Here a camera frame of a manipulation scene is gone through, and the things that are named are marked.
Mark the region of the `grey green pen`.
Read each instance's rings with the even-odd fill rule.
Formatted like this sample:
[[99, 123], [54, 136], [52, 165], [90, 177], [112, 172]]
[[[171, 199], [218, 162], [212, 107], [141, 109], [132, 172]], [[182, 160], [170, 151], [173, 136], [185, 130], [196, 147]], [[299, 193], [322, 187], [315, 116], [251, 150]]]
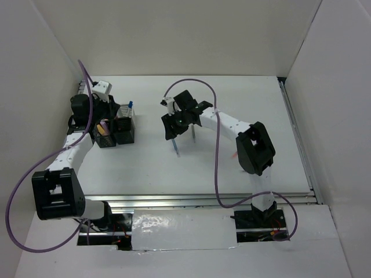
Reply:
[[191, 125], [192, 140], [196, 143], [195, 125]]

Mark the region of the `purple pink highlighter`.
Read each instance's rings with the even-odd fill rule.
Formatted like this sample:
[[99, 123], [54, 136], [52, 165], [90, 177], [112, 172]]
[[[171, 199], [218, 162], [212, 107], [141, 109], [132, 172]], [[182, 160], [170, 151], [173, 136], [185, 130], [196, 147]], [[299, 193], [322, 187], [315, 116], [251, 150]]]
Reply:
[[109, 135], [110, 134], [110, 130], [108, 128], [107, 122], [101, 121], [100, 122], [100, 125], [104, 128], [104, 130], [106, 131], [107, 135]]

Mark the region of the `light blue pen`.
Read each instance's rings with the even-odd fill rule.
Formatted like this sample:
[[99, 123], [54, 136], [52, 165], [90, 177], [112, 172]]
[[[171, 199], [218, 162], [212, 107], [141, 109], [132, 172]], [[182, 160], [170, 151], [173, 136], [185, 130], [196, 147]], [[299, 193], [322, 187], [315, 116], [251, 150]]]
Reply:
[[177, 147], [175, 139], [172, 139], [172, 144], [173, 144], [173, 147], [174, 147], [174, 150], [176, 152], [177, 157], [180, 158], [180, 152], [179, 152], [179, 149]]

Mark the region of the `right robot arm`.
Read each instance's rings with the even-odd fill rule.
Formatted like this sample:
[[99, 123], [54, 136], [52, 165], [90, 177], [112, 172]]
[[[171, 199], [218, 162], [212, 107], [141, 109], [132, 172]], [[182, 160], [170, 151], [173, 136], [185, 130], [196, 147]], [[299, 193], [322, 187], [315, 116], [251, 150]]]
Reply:
[[193, 125], [216, 132], [215, 170], [219, 169], [220, 137], [235, 143], [239, 165], [250, 175], [256, 189], [256, 193], [249, 197], [254, 223], [265, 227], [272, 222], [277, 203], [273, 193], [268, 191], [268, 184], [276, 151], [265, 126], [261, 122], [248, 123], [235, 119], [218, 110], [216, 104], [197, 102], [187, 90], [174, 97], [164, 96], [161, 105], [168, 110], [161, 117], [166, 140], [174, 140]]

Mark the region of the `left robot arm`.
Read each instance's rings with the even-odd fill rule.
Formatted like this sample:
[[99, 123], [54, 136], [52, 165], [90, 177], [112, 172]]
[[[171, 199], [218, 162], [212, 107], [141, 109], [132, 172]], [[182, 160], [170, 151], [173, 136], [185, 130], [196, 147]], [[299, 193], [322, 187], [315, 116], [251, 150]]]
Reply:
[[114, 216], [106, 201], [85, 197], [78, 181], [78, 171], [85, 156], [92, 149], [101, 120], [114, 119], [120, 106], [113, 96], [101, 99], [78, 94], [70, 99], [72, 115], [64, 151], [44, 171], [36, 171], [31, 178], [37, 216], [40, 220], [63, 218], [89, 219], [97, 231], [114, 226]]

